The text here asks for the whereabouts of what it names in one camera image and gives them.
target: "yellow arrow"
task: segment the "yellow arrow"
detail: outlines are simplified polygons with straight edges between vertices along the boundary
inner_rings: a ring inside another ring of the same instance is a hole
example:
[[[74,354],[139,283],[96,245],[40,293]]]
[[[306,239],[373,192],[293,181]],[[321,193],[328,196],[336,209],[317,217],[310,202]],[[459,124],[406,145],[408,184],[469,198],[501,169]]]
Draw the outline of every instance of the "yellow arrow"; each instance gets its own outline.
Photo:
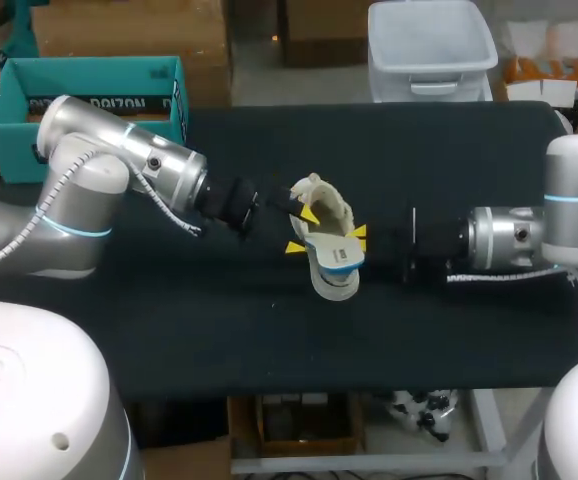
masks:
[[[304,207],[302,207],[302,211],[300,212],[300,218],[307,220],[311,223],[315,223],[316,225],[320,225],[320,220],[318,220],[316,216],[313,214],[313,212],[309,208],[309,205],[305,205]]]
[[[305,253],[307,249],[302,245],[298,245],[294,242],[289,242],[287,244],[287,248],[285,249],[285,253]]]
[[[367,236],[367,225],[361,225],[353,232],[347,234],[348,237],[364,238]]]

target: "black tablecloth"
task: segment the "black tablecloth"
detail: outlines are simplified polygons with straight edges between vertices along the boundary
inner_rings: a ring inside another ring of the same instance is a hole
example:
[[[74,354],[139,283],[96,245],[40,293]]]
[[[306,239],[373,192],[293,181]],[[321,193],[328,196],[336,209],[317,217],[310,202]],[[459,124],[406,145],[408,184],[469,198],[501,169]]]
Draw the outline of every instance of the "black tablecloth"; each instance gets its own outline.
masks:
[[[540,103],[196,111],[190,145],[213,172],[291,186],[315,171],[339,188],[370,226],[354,298],[314,293],[306,257],[283,255],[284,216],[267,213],[244,244],[219,226],[199,241],[131,194],[92,277],[0,278],[0,300],[80,325],[131,400],[554,385],[578,361],[578,292],[564,276],[410,291],[378,232],[407,202],[448,217],[540,204],[544,152],[561,134]],[[18,203],[37,194],[0,189]]]

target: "white shoe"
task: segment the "white shoe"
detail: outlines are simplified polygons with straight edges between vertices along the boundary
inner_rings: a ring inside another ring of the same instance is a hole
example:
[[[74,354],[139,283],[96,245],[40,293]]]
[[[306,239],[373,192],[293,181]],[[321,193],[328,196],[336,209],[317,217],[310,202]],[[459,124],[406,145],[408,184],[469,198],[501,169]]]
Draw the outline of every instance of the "white shoe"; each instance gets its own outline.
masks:
[[[365,260],[360,240],[347,237],[355,229],[351,207],[338,190],[315,173],[299,180],[291,194],[308,205],[320,222],[314,225],[289,217],[307,249],[314,289],[327,300],[351,298],[358,291],[358,268]]]

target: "floor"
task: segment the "floor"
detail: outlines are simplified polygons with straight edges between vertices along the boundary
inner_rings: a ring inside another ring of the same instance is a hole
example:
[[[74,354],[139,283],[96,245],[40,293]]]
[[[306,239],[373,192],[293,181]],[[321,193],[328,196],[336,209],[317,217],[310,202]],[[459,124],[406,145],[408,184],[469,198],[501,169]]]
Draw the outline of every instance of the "floor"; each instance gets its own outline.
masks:
[[[233,101],[237,106],[270,106],[299,104],[368,103],[371,102],[367,66],[344,68],[286,69],[280,61],[279,44],[268,40],[239,40],[233,46]],[[509,437],[537,394],[537,389],[501,389],[495,392],[500,416]],[[469,415],[459,414],[453,427],[453,437],[444,448],[468,448],[473,444],[473,422]],[[391,435],[376,430],[373,435],[381,446],[372,451],[422,453],[439,447],[427,439],[411,434]],[[479,477],[481,472],[468,472]],[[328,474],[318,480],[331,480]]]

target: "white plastic bin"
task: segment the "white plastic bin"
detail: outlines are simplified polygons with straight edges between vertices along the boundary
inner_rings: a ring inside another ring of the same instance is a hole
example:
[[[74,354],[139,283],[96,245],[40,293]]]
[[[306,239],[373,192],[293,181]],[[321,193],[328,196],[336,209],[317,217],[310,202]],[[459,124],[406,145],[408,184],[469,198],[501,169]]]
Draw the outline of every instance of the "white plastic bin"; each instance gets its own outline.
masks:
[[[380,2],[369,7],[369,82],[375,102],[471,102],[498,54],[467,0]]]

